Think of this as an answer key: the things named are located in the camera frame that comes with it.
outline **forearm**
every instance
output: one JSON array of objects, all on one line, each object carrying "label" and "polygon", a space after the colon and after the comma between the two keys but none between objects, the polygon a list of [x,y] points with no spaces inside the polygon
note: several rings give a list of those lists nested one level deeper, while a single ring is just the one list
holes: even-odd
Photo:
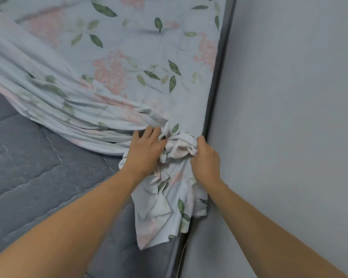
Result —
[{"label": "forearm", "polygon": [[347,277],[223,182],[208,193],[258,277]]},{"label": "forearm", "polygon": [[121,170],[35,226],[0,254],[0,277],[81,277],[137,181]]}]

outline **gray wall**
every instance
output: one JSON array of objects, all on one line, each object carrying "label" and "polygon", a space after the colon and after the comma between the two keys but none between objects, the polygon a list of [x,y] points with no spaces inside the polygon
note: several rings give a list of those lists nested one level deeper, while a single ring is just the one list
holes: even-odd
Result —
[{"label": "gray wall", "polygon": [[[348,275],[348,0],[237,0],[210,143],[234,191]],[[255,277],[213,206],[182,277]]]}]

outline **left hand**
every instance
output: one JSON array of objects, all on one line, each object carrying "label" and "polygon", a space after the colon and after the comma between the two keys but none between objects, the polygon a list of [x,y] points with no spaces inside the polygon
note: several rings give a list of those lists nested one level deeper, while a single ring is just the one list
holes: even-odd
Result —
[{"label": "left hand", "polygon": [[137,182],[149,176],[157,166],[158,158],[167,143],[166,139],[158,141],[161,128],[148,126],[142,137],[134,131],[126,163],[122,167],[131,174]]}]

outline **hand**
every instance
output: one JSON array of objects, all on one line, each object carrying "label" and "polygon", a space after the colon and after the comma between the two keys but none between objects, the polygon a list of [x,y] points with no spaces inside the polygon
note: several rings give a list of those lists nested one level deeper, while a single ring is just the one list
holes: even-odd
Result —
[{"label": "hand", "polygon": [[122,169],[132,175],[136,182],[141,182],[149,176],[157,166],[158,158],[167,143],[166,139],[158,141],[160,133],[160,127],[153,129],[151,126],[146,128],[141,138],[138,131],[133,133],[126,163]]},{"label": "hand", "polygon": [[196,180],[206,189],[220,181],[220,158],[206,143],[203,136],[197,138],[197,157],[191,159],[192,172]]}]

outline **gray mattress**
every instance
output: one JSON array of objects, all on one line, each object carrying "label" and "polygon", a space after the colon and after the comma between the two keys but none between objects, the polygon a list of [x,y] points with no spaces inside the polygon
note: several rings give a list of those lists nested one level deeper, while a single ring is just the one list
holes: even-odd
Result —
[{"label": "gray mattress", "polygon": [[[79,148],[19,115],[0,94],[0,252],[118,170],[121,158]],[[128,201],[94,257],[95,278],[171,275],[178,240],[140,251]]]}]

